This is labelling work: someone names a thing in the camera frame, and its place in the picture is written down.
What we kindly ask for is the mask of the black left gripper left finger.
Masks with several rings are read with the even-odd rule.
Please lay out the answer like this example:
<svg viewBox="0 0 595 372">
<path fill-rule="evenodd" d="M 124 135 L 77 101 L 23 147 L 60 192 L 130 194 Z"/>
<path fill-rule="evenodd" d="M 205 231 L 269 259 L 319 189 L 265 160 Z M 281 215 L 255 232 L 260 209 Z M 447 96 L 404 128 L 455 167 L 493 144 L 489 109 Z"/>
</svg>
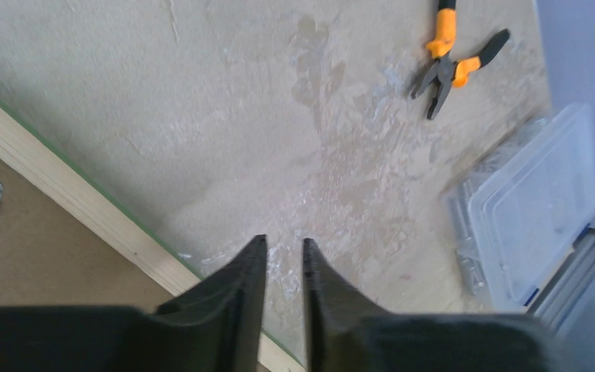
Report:
<svg viewBox="0 0 595 372">
<path fill-rule="evenodd" d="M 0 371 L 254 371 L 267 238 L 155 312 L 119 305 L 0 307 Z"/>
</svg>

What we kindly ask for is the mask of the orange handled pliers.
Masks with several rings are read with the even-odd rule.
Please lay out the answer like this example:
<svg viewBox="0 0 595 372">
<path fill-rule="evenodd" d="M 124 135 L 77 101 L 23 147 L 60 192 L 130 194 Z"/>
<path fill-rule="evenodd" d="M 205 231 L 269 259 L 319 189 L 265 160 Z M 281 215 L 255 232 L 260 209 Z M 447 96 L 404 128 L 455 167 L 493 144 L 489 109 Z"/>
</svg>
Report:
<svg viewBox="0 0 595 372">
<path fill-rule="evenodd" d="M 437 85 L 426 118 L 435 119 L 451 89 L 463 87 L 471 73 L 487 66 L 510 38 L 510 30 L 502 29 L 494 34 L 476 55 L 462 60 L 451 59 L 450 51 L 456 41 L 456 1 L 439 1 L 435 37 L 425 44 L 425 49 L 431 56 L 431 63 L 418 75 L 411 92 L 411 97 L 416 99 L 425 93 L 426 88 Z"/>
</svg>

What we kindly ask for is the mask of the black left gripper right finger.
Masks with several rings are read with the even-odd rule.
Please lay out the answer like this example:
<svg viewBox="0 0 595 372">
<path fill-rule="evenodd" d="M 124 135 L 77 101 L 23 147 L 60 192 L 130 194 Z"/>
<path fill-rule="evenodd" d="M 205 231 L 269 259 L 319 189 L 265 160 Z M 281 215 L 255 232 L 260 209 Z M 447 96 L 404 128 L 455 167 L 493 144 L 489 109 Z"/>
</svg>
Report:
<svg viewBox="0 0 595 372">
<path fill-rule="evenodd" d="M 308 371 L 571 371 L 562 345 L 522 314 L 400 314 L 371 301 L 303 241 Z"/>
</svg>

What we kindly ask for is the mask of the clear plastic box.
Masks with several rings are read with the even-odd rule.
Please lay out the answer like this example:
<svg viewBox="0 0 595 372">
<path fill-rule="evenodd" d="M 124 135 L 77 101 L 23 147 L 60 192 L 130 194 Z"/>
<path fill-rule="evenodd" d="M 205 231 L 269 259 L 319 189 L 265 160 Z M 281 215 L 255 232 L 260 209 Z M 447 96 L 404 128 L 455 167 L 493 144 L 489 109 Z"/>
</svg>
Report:
<svg viewBox="0 0 595 372">
<path fill-rule="evenodd" d="M 519 126 L 442 200 L 470 294 L 489 310 L 526 308 L 595 216 L 590 107 Z"/>
</svg>

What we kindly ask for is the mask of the aluminium right side rail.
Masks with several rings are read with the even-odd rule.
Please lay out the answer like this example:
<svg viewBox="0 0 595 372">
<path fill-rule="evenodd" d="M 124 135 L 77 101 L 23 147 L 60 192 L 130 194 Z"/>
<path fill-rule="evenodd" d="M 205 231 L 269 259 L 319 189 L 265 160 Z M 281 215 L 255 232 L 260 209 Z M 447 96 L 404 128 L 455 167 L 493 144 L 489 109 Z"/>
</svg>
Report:
<svg viewBox="0 0 595 372">
<path fill-rule="evenodd" d="M 595 371 L 595 229 L 579 236 L 528 314 L 555 334 L 569 371 Z"/>
</svg>

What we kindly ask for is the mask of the green wooden picture frame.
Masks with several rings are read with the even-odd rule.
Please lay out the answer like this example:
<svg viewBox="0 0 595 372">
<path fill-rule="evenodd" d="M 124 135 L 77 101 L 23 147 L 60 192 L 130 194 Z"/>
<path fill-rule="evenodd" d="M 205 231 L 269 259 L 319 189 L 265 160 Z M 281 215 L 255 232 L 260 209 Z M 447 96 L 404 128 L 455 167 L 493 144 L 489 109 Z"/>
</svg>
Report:
<svg viewBox="0 0 595 372">
<path fill-rule="evenodd" d="M 0 105 L 0 307 L 155 312 L 199 280 Z M 302 365 L 260 331 L 257 366 Z"/>
</svg>

